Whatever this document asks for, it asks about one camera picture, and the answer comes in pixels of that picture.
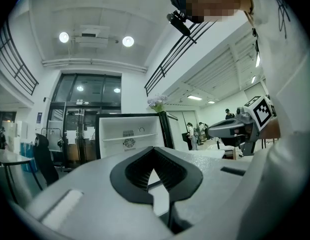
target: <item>fluorescent light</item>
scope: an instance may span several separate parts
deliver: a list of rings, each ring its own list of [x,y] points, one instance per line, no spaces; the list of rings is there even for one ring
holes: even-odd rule
[[[131,36],[126,36],[123,39],[123,45],[126,47],[131,47],[134,44],[134,39]]]
[[[202,98],[195,97],[195,96],[192,96],[192,95],[187,96],[187,98],[192,99],[192,100],[197,100],[197,101],[201,101],[202,100]]]
[[[62,42],[62,43],[67,43],[69,41],[69,34],[67,34],[66,32],[62,32],[59,34],[59,40]]]
[[[260,53],[257,53],[257,59],[256,59],[256,68],[260,65],[261,63],[261,58],[260,58]]]

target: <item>blue bin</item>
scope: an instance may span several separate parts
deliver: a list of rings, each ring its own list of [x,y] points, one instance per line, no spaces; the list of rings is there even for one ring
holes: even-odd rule
[[[34,159],[34,153],[33,153],[33,144],[31,143],[20,143],[20,155],[26,158],[31,159],[30,164],[26,163],[26,164],[22,164],[21,168],[24,172],[28,172],[31,173],[31,168],[34,170],[34,172],[36,173],[38,171],[35,159]]]

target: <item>black chair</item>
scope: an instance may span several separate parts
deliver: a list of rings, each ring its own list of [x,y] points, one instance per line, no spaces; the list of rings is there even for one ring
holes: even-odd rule
[[[36,133],[33,151],[36,164],[44,176],[47,186],[56,182],[59,179],[59,175],[51,159],[49,140],[45,136]]]

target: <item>black metal railing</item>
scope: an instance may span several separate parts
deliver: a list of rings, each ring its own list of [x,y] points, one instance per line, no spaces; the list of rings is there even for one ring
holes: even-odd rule
[[[30,95],[33,95],[39,82],[29,71],[17,51],[8,21],[4,23],[0,30],[0,61],[18,84]]]
[[[146,85],[146,95],[149,96],[150,92],[164,78],[167,72],[174,66],[174,64],[183,56],[183,54],[195,44],[197,41],[215,22],[203,22],[201,24],[193,24],[189,28],[191,30],[190,37],[182,36],[177,43],[170,49],[169,53],[159,64],[153,75],[150,77]]]

